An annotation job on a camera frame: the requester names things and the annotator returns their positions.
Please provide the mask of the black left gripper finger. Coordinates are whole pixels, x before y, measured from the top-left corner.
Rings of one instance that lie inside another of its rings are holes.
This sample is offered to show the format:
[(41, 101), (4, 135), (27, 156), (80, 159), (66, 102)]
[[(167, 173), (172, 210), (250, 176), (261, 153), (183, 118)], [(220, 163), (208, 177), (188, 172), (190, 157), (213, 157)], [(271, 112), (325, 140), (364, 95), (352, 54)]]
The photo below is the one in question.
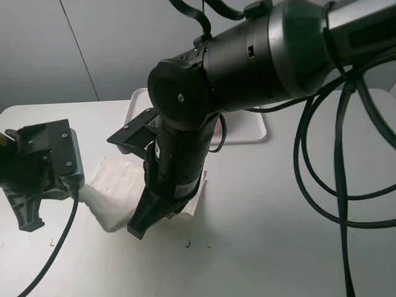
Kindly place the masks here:
[(41, 194), (3, 191), (17, 219), (19, 230), (33, 232), (45, 225), (39, 215)]

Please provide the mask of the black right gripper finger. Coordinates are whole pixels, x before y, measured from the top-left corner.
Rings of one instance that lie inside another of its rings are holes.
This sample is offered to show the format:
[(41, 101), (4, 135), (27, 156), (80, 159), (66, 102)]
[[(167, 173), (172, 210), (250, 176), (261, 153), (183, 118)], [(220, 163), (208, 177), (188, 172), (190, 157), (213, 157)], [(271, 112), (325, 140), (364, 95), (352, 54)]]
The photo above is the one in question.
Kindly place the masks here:
[(171, 213), (176, 200), (161, 196), (145, 187), (132, 218), (127, 223), (127, 230), (137, 239), (143, 239), (146, 231)]

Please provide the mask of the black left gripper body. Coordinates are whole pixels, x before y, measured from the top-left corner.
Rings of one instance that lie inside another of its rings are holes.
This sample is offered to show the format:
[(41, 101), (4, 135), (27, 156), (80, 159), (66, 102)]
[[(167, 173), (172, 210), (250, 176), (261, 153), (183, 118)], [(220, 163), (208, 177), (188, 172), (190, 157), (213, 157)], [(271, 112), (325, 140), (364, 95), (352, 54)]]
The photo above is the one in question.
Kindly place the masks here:
[(1, 134), (1, 190), (7, 198), (61, 198), (53, 170), (55, 136), (49, 129), (7, 129)]

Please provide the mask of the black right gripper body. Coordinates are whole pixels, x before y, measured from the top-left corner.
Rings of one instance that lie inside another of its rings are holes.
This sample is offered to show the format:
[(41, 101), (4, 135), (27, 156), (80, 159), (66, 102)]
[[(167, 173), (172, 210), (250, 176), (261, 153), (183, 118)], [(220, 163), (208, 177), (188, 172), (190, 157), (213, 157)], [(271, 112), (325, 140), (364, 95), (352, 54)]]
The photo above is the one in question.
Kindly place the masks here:
[(217, 123), (213, 115), (196, 131), (181, 131), (158, 120), (157, 134), (144, 161), (142, 206), (182, 210), (197, 194)]

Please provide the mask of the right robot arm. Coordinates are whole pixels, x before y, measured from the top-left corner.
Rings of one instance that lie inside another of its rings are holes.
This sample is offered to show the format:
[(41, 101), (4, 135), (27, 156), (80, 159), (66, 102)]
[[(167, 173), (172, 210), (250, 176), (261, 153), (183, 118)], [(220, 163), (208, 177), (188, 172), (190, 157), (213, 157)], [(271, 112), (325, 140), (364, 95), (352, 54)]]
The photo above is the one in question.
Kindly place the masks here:
[(333, 69), (395, 46), (394, 1), (283, 1), (245, 13), (243, 23), (160, 61), (148, 77), (158, 124), (127, 224), (136, 238), (195, 196), (221, 112), (308, 97)]

